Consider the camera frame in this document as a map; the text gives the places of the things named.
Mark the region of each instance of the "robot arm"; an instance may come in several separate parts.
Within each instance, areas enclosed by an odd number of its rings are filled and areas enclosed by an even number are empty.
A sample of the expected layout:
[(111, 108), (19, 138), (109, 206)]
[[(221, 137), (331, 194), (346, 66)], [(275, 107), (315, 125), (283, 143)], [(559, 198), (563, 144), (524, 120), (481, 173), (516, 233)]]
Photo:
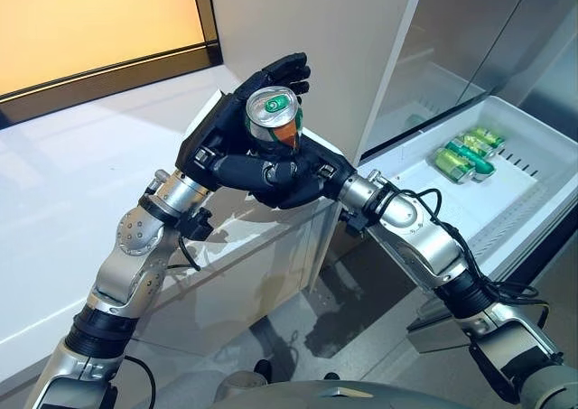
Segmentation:
[(221, 186), (249, 191), (271, 208), (290, 209), (321, 196), (341, 202), (351, 234), (367, 231), (417, 284), (445, 302), (503, 399), (515, 403), (522, 395), (528, 407), (554, 407), (538, 403), (550, 395), (549, 404), (567, 398), (560, 386), (575, 376), (568, 376), (571, 369), (562, 366), (555, 345), (517, 306), (504, 302), (459, 232), (437, 218), (422, 194), (400, 191), (379, 172), (366, 179), (336, 149), (301, 135), (301, 100), (295, 94), (307, 92), (309, 74), (304, 54), (287, 56), (193, 121), (176, 171), (157, 172), (138, 206), (119, 222), (115, 247), (86, 306), (26, 407), (114, 405), (116, 390), (109, 381), (126, 344), (161, 288), (182, 237), (204, 240), (211, 232), (210, 212), (202, 204)]

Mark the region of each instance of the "black cable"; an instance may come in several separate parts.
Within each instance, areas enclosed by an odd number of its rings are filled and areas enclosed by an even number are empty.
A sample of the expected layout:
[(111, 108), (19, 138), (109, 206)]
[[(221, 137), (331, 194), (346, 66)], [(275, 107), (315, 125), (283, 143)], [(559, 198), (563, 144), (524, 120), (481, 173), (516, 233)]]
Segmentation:
[(139, 358), (130, 357), (125, 355), (125, 359), (130, 362), (134, 362), (140, 366), (148, 376), (148, 380), (151, 382), (151, 403), (148, 405), (148, 409), (154, 408), (154, 402), (156, 400), (156, 382), (154, 382), (154, 375), (151, 369), (145, 364), (145, 362)]
[[(442, 194), (440, 193), (439, 190), (437, 190), (436, 188), (431, 188), (428, 190), (424, 190), (422, 192), (415, 192), (412, 190), (400, 190), (392, 183), (389, 183), (389, 186), (393, 192), (389, 197), (387, 197), (382, 209), (379, 211), (380, 217), (385, 213), (387, 206), (389, 206), (391, 201), (398, 195), (404, 194), (407, 197), (418, 200), (420, 204), (424, 207), (424, 209), (427, 211), (427, 213), (430, 215), (430, 220), (435, 225), (445, 230), (445, 232), (458, 243), (458, 245), (461, 248), (461, 251), (463, 252), (469, 270), (473, 273), (475, 277), (477, 277), (481, 281), (483, 287), (486, 289), (486, 292), (489, 293), (494, 298), (494, 301), (510, 305), (542, 306), (543, 307), (542, 314), (540, 315), (537, 325), (540, 328), (544, 327), (548, 317), (548, 313), (550, 311), (548, 302), (542, 299), (537, 299), (539, 291), (535, 287), (532, 287), (531, 285), (512, 282), (493, 282), (481, 272), (480, 267), (476, 262), (475, 256), (471, 252), (468, 243), (463, 238), (460, 231), (456, 227), (452, 226), (447, 222), (441, 221), (437, 217), (442, 206)], [(424, 195), (430, 193), (434, 193), (437, 197), (435, 210), (431, 210), (431, 208), (422, 199)]]
[(191, 267), (195, 271), (200, 271), (200, 266), (196, 264), (194, 258), (192, 258), (192, 256), (189, 254), (189, 251), (187, 250), (187, 246), (184, 245), (184, 239), (182, 238), (182, 236), (179, 236), (179, 248), (181, 249), (182, 254), (187, 259), (187, 261), (189, 262)]
[(167, 269), (181, 269), (181, 268), (185, 268), (185, 269), (192, 269), (191, 265), (170, 265), (170, 266), (166, 266)]

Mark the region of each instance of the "refrigerator drawer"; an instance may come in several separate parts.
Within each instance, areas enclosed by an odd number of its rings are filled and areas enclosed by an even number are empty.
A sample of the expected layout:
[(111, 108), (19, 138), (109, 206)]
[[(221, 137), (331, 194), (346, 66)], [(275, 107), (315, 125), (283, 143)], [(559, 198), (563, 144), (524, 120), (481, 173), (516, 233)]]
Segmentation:
[[(506, 139), (486, 181), (456, 184), (427, 160), (459, 132), (484, 126)], [(442, 192), (440, 219), (457, 227), (482, 272), (510, 274), (576, 202), (578, 144), (496, 97), (419, 131), (359, 167), (378, 169), (397, 187)], [(434, 205), (434, 198), (425, 197)]]

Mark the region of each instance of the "floor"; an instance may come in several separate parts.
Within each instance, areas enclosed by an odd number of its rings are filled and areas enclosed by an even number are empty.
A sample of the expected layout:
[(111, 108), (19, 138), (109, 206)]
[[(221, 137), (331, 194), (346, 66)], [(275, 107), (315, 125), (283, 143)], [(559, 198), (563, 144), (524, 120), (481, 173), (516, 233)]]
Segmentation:
[[(546, 325), (578, 365), (578, 236), (561, 250), (536, 285), (552, 305)], [(386, 263), (375, 266), (375, 263)], [(202, 358), (169, 348), (131, 342), (129, 354), (153, 370), (161, 408), (206, 408), (227, 374), (252, 369), (260, 358), (273, 365), (274, 381), (320, 379), (337, 372), (348, 380), (389, 383), (437, 395), (469, 407), (512, 407), (491, 391), (466, 348), (420, 355), (406, 338), (406, 326), (424, 296), (373, 243), (364, 242), (324, 268), (311, 293), (290, 301)], [(117, 376), (116, 408), (148, 407), (145, 373), (124, 363)], [(0, 409), (22, 407), (27, 388), (0, 398)]]

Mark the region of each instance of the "white wall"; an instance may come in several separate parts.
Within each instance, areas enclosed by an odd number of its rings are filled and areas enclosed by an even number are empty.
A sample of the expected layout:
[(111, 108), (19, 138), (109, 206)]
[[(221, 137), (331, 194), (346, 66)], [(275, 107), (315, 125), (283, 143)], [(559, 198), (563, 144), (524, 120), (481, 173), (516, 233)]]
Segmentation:
[(303, 101), (305, 125), (355, 162), (408, 1), (213, 4), (225, 63), (240, 78), (285, 54), (307, 53), (312, 89)]

